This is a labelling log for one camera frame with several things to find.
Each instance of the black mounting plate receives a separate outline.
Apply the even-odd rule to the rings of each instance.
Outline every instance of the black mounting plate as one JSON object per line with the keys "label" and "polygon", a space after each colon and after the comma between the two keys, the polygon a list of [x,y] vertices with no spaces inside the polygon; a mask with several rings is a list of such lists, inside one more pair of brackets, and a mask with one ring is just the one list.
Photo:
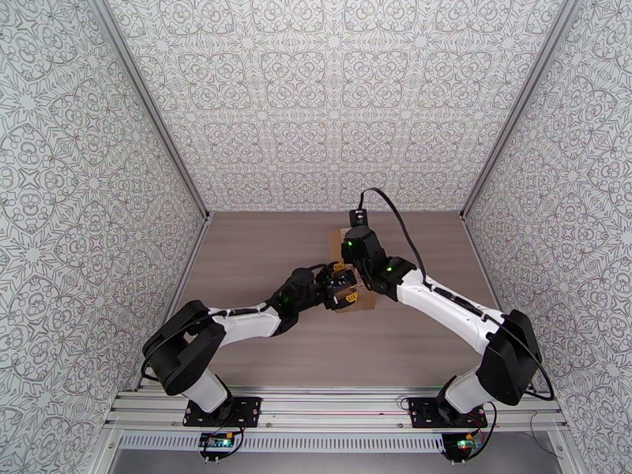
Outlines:
{"label": "black mounting plate", "polygon": [[477,429],[487,427],[487,417],[481,408],[474,408],[468,414],[456,417],[452,422],[446,422],[438,411],[436,397],[408,397],[408,413],[413,428],[416,429],[446,429],[465,428]]}
{"label": "black mounting plate", "polygon": [[256,427],[261,412],[260,397],[233,397],[215,411],[204,412],[189,401],[182,425],[187,427]]}

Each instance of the metal vent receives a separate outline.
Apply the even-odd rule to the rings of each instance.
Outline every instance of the metal vent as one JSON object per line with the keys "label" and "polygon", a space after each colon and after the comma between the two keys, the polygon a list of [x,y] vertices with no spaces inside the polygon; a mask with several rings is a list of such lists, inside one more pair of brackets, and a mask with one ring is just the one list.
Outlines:
{"label": "metal vent", "polygon": [[[126,431],[120,449],[197,451],[200,431]],[[246,432],[242,452],[441,453],[440,434],[274,434]]]}

